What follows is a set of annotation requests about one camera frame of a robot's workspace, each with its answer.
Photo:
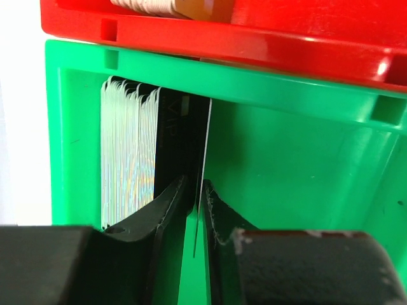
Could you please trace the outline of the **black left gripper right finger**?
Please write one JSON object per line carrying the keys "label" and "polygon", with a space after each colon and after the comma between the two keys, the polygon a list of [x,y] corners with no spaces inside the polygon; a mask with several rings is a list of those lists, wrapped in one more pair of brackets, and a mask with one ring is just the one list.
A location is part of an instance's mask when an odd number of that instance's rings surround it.
{"label": "black left gripper right finger", "polygon": [[261,230],[202,185],[212,304],[405,304],[384,248],[362,231]]}

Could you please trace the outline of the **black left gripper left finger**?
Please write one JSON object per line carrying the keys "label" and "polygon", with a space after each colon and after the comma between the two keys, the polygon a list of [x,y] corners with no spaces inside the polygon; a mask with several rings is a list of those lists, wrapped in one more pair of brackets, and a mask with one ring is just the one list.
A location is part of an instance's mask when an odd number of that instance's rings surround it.
{"label": "black left gripper left finger", "polygon": [[176,304],[189,182],[185,176],[121,222],[3,226],[2,304]]}

